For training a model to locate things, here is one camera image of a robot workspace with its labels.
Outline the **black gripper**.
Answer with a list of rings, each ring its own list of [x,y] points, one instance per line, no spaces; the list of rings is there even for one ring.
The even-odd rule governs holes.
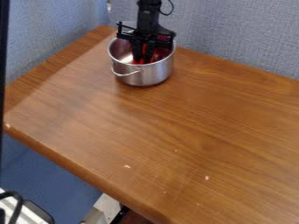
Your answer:
[[[153,32],[145,32],[137,29],[135,23],[130,21],[119,21],[117,23],[117,37],[133,42],[134,62],[141,63],[143,58],[143,44],[146,46],[145,62],[150,63],[155,54],[155,48],[174,48],[174,38],[177,33],[170,31],[161,25]]]

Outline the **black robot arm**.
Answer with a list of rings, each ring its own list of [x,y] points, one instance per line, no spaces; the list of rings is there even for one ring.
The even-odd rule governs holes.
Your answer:
[[[138,0],[137,28],[119,22],[117,37],[131,43],[134,62],[147,64],[154,62],[158,48],[174,49],[177,33],[159,24],[161,15],[170,16],[174,12],[162,12],[162,0]]]

